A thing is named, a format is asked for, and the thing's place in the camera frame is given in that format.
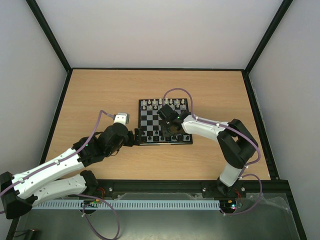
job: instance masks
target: checkered board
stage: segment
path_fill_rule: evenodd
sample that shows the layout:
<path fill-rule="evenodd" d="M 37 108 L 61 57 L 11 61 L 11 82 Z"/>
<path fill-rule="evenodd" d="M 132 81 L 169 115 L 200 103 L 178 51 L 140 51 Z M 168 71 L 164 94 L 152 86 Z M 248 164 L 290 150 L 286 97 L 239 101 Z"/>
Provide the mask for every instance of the checkered board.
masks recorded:
<path fill-rule="evenodd" d="M 178 114 L 183 111 L 189 111 L 188 100 L 186 98 L 172 98 L 172 103 L 170 104 L 170 99 L 168 99 L 169 106 L 175 110 Z M 157 111 L 162 108 L 159 104 L 159 98 L 150 99 L 140 99 L 139 100 L 139 123 L 138 127 L 143 130 L 141 137 L 141 145 L 161 145 L 161 144 L 192 144 L 191 134 L 179 134 L 170 137 L 163 137 L 161 126 L 159 121 L 162 121 L 158 116 Z"/>

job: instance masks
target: white wall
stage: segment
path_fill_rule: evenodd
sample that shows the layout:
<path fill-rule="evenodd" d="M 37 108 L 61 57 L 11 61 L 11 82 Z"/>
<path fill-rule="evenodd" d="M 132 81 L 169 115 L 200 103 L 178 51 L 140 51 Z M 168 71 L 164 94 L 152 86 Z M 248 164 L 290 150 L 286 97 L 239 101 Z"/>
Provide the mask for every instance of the white wall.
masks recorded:
<path fill-rule="evenodd" d="M 26 1 L 0 6 L 0 174 L 16 174 L 39 164 L 66 72 Z"/>
<path fill-rule="evenodd" d="M 319 239 L 320 1 L 293 1 L 250 74 L 280 177 Z"/>
<path fill-rule="evenodd" d="M 72 67 L 245 68 L 282 0 L 37 0 Z"/>

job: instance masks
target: wooden surface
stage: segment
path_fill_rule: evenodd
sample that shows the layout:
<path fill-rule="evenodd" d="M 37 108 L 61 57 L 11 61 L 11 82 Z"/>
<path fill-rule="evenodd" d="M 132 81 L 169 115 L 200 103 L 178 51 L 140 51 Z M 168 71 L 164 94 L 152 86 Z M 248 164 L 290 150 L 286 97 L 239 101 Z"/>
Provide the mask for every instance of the wooden surface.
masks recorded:
<path fill-rule="evenodd" d="M 100 110 L 129 113 L 128 129 L 137 128 L 138 100 L 162 98 L 172 88 L 191 93 L 194 113 L 200 117 L 241 120 L 261 146 L 241 72 L 77 69 L 72 73 L 46 160 L 89 136 Z M 173 99 L 186 97 L 182 91 L 168 95 Z M 104 131 L 112 123 L 103 115 L 97 131 Z M 192 145 L 122 147 L 117 156 L 86 169 L 93 171 L 97 179 L 216 180 L 225 165 L 217 142 L 193 135 Z M 264 156 L 245 173 L 270 179 Z"/>

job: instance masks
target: white cable tray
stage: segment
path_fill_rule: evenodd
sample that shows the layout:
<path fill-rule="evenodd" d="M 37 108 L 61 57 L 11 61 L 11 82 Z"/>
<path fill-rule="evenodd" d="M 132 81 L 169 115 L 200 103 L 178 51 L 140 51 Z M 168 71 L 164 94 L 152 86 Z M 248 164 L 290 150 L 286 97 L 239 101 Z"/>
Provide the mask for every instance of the white cable tray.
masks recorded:
<path fill-rule="evenodd" d="M 50 200 L 32 209 L 79 210 L 89 200 Z M 220 210 L 218 200 L 107 200 L 115 210 Z M 103 203 L 93 203 L 85 209 L 110 210 Z"/>

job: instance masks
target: robotic arm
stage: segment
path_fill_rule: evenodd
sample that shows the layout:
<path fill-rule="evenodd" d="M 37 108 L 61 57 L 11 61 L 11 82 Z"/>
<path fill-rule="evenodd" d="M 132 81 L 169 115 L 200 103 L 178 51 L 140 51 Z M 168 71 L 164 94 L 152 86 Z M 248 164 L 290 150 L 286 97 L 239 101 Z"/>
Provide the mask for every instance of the robotic arm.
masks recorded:
<path fill-rule="evenodd" d="M 204 121 L 194 119 L 191 113 L 187 111 L 178 114 L 176 111 L 172 110 L 169 105 L 164 105 L 157 113 L 162 119 L 160 125 L 164 137 L 178 134 L 196 134 L 219 143 L 227 163 L 218 179 L 220 182 L 218 190 L 222 195 L 226 195 L 230 190 L 230 187 L 238 180 L 242 168 L 256 150 L 247 140 L 233 131 L 219 126 L 219 124 L 229 126 L 230 128 L 239 131 L 258 146 L 258 143 L 243 123 L 240 120 L 233 119 L 231 122 L 220 122 L 218 126 L 216 126 L 204 123 L 212 122 L 208 119 L 203 118 Z"/>
<path fill-rule="evenodd" d="M 237 181 L 242 168 L 255 153 L 254 147 L 233 131 L 193 119 L 190 112 L 184 111 L 178 114 L 169 105 L 165 105 L 157 114 L 162 119 L 159 122 L 164 137 L 196 134 L 219 143 L 227 164 L 218 179 L 217 189 L 223 196 L 227 195 Z M 32 207 L 47 200 L 72 194 L 92 195 L 98 187 L 98 182 L 91 171 L 84 170 L 73 177 L 57 179 L 117 154 L 122 146 L 140 145 L 142 130 L 135 128 L 133 134 L 126 127 L 127 123 L 129 123 L 129 114 L 118 113 L 113 125 L 108 126 L 103 132 L 96 132 L 78 154 L 67 160 L 59 161 L 79 150 L 88 137 L 83 137 L 58 157 L 31 170 L 15 175 L 9 172 L 1 174 L 1 192 L 12 184 L 16 184 L 1 197 L 6 218 L 20 217 L 29 212 Z M 258 145 L 241 121 L 234 119 L 231 122 L 220 122 L 220 124 L 237 130 Z"/>
<path fill-rule="evenodd" d="M 57 179 L 101 162 L 104 158 L 117 153 L 122 146 L 140 145 L 142 131 L 136 128 L 133 134 L 128 130 L 126 124 L 129 123 L 129 117 L 127 113 L 118 113 L 114 117 L 113 125 L 108 126 L 103 132 L 96 132 L 83 150 L 63 162 L 59 160 L 75 153 L 88 137 L 83 137 L 58 157 L 31 170 L 15 175 L 9 172 L 1 174 L 1 192 L 8 186 L 20 182 L 1 197 L 6 218 L 13 219 L 22 216 L 32 207 L 47 200 L 72 194 L 92 195 L 98 187 L 98 182 L 91 171 L 84 170 L 73 177 Z"/>

